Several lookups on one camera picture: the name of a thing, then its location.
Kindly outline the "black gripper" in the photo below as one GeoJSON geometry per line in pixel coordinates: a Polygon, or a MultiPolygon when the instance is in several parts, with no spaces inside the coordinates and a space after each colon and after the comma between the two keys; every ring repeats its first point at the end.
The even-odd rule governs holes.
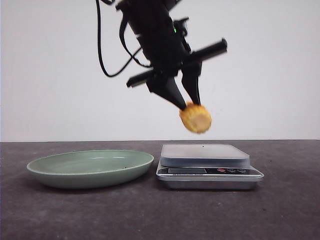
{"type": "Polygon", "coordinates": [[[181,39],[174,32],[174,25],[168,30],[162,29],[154,34],[140,35],[137,39],[152,69],[131,77],[126,85],[135,87],[146,82],[151,93],[164,98],[180,110],[186,108],[186,102],[173,76],[181,70],[184,89],[192,102],[200,105],[199,76],[202,72],[202,62],[225,53],[228,47],[227,41],[223,38],[217,43],[192,51],[186,39],[181,39]]]}

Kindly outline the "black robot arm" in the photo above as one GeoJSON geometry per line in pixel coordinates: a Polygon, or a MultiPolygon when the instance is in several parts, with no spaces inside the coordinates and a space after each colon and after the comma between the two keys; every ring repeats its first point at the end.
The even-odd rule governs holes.
{"type": "Polygon", "coordinates": [[[127,25],[131,27],[142,48],[144,56],[151,63],[151,70],[132,76],[126,85],[135,87],[145,83],[151,93],[168,100],[179,109],[186,108],[175,82],[175,76],[182,72],[182,85],[192,102],[200,105],[199,76],[202,62],[227,51],[227,41],[221,41],[191,51],[185,37],[187,18],[172,20],[170,10],[178,4],[176,0],[121,0],[116,9],[123,18],[119,37],[124,40],[127,25]]]}

